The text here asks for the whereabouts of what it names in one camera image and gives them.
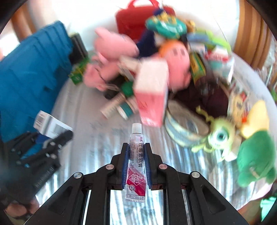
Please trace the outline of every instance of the metal screw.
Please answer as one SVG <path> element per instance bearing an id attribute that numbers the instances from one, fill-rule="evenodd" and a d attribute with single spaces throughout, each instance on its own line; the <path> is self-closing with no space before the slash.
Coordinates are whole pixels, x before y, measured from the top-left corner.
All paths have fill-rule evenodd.
<path id="1" fill-rule="evenodd" d="M 191 174 L 194 178 L 200 177 L 200 174 L 198 172 L 192 172 Z"/>
<path id="2" fill-rule="evenodd" d="M 57 158 L 57 156 L 56 156 L 55 154 L 51 154 L 50 157 L 51 157 L 52 159 L 56 159 L 56 158 Z"/>
<path id="3" fill-rule="evenodd" d="M 112 170 L 114 168 L 114 165 L 113 164 L 108 164 L 106 165 L 106 169 L 107 170 Z"/>
<path id="4" fill-rule="evenodd" d="M 74 178 L 79 179 L 82 177 L 82 174 L 80 172 L 74 173 Z"/>
<path id="5" fill-rule="evenodd" d="M 162 169 L 162 170 L 165 170 L 165 169 L 167 169 L 167 165 L 165 165 L 165 164 L 160 164 L 160 165 L 159 165 L 159 168 Z"/>

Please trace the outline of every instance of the yellow plush ear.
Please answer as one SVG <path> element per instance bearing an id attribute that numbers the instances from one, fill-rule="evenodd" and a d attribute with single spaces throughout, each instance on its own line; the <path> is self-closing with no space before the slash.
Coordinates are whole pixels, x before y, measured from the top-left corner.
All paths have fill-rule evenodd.
<path id="1" fill-rule="evenodd" d="M 257 131 L 268 130 L 269 129 L 269 118 L 267 115 L 265 101 L 257 101 L 247 116 L 247 121 L 244 123 L 240 132 L 244 138 L 249 138 L 252 134 Z"/>

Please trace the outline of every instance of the green cap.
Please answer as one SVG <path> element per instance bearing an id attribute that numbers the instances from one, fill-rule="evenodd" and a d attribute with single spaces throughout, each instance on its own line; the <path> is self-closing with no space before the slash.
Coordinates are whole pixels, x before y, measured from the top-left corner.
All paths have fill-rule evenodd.
<path id="1" fill-rule="evenodd" d="M 133 96 L 134 95 L 133 82 L 131 81 L 124 82 L 123 85 L 121 86 L 121 91 L 123 92 L 126 98 Z"/>

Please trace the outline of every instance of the white bed sheet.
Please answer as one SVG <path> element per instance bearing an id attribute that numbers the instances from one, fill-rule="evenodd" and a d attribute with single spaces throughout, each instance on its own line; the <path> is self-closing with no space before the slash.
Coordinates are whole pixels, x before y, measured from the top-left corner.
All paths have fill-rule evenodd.
<path id="1" fill-rule="evenodd" d="M 252 91 L 253 101 L 265 100 L 270 132 L 277 142 L 277 109 L 269 91 L 241 58 L 234 57 L 234 76 L 242 80 L 247 89 L 255 90 Z M 99 111 L 106 102 L 101 92 L 84 84 L 75 86 L 68 80 L 62 88 L 52 115 L 73 128 L 74 138 L 60 153 L 61 169 L 38 193 L 40 204 L 75 172 L 92 173 L 110 163 L 112 156 L 120 153 L 122 144 L 129 141 L 132 123 L 140 122 L 139 115 L 126 121 L 117 114 L 106 120 Z M 150 142 L 153 153 L 159 154 L 164 163 L 185 173 L 199 171 L 236 209 L 252 198 L 265 195 L 271 187 L 265 179 L 246 188 L 239 187 L 236 161 L 217 163 L 221 157 L 219 151 L 192 153 L 190 149 L 179 147 L 164 127 L 143 126 L 143 134 L 145 142 Z M 127 202 L 124 195 L 124 191 L 111 193 L 111 224 L 162 224 L 163 198 L 160 191 L 147 191 L 146 203 Z"/>

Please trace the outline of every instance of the cardboard box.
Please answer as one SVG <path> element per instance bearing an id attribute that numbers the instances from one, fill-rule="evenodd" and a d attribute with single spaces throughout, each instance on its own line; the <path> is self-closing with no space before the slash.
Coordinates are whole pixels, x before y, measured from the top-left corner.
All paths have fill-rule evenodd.
<path id="1" fill-rule="evenodd" d="M 37 129 L 41 134 L 52 139 L 56 138 L 67 130 L 72 130 L 70 126 L 67 126 L 63 122 L 44 111 L 39 111 L 37 114 L 34 122 L 34 128 Z"/>
<path id="2" fill-rule="evenodd" d="M 164 59 L 145 59 L 134 83 L 140 118 L 143 124 L 161 127 L 168 97 L 168 65 Z"/>

